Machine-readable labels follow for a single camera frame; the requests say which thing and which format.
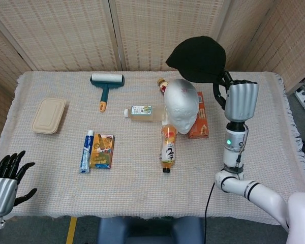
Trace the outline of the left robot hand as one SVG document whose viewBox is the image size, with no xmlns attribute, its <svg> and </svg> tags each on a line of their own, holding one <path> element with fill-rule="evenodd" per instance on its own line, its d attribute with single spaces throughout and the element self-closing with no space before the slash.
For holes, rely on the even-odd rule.
<svg viewBox="0 0 305 244">
<path fill-rule="evenodd" d="M 29 162 L 20 167 L 24 155 L 23 150 L 20 153 L 6 155 L 0 161 L 0 218 L 8 215 L 14 207 L 31 199 L 37 192 L 37 189 L 33 188 L 24 196 L 16 196 L 26 171 L 35 165 L 34 162 Z"/>
</svg>

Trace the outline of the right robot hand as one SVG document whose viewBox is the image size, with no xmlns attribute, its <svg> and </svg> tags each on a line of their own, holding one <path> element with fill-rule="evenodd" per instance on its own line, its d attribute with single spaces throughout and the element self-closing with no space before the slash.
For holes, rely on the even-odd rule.
<svg viewBox="0 0 305 244">
<path fill-rule="evenodd" d="M 235 123 L 243 123 L 254 116 L 258 91 L 258 83 L 234 80 L 227 71 L 213 84 L 213 95 L 225 117 Z"/>
</svg>

